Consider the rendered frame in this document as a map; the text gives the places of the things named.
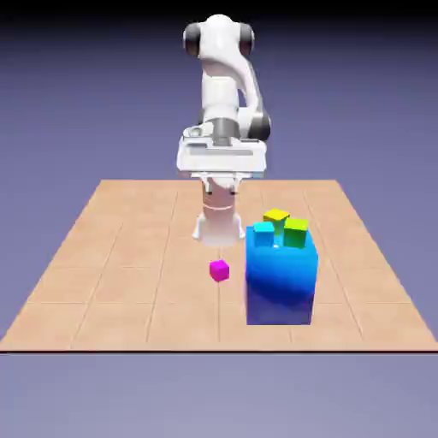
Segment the small cyan cube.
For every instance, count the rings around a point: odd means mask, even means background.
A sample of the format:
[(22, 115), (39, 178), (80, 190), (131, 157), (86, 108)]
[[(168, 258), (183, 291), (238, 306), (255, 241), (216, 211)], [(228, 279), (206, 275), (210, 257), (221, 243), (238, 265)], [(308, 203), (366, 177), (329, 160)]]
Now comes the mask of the small cyan cube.
[(253, 224), (255, 247), (272, 247), (275, 239), (275, 227), (272, 222), (255, 222)]

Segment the small yellow cube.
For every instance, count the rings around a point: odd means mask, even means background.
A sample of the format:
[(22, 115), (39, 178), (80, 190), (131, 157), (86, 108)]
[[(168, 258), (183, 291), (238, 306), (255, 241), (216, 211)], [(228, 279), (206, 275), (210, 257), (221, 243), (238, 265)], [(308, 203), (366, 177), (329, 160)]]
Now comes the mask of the small yellow cube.
[(283, 233), (284, 225), (288, 217), (290, 217), (290, 214), (280, 209), (271, 209), (263, 214), (263, 220), (273, 224), (275, 235), (281, 235)]

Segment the small green cube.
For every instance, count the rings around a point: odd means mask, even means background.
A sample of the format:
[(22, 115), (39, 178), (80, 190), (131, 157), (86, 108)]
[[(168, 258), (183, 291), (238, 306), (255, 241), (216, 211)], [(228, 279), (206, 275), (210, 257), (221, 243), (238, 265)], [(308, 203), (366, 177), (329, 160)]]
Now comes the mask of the small green cube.
[(283, 245), (294, 248), (304, 248), (308, 232), (308, 221), (288, 217), (284, 222)]

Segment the small magenta cube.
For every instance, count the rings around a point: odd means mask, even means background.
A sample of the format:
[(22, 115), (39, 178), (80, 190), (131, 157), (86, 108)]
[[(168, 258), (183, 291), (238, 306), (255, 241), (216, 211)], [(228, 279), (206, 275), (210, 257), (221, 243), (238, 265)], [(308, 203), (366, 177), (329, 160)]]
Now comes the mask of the small magenta cube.
[(216, 281), (225, 281), (229, 278), (229, 265), (222, 259), (210, 262), (210, 276)]

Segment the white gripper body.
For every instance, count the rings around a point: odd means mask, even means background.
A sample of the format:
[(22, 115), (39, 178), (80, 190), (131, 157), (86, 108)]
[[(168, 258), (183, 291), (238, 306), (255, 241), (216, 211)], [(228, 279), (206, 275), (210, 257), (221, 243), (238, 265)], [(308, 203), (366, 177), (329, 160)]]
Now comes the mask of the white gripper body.
[(186, 174), (260, 176), (266, 170), (266, 152), (266, 144), (258, 140), (231, 138), (231, 146), (217, 146), (211, 137), (181, 138), (176, 166)]

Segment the large blue box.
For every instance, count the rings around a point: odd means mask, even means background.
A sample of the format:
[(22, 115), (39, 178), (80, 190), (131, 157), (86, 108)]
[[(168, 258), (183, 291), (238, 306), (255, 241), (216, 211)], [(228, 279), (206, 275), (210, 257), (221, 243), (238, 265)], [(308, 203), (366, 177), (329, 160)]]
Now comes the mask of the large blue box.
[(307, 233), (302, 248), (284, 246), (271, 234), (257, 242), (246, 228), (246, 322), (249, 325), (308, 325), (314, 303), (318, 254)]

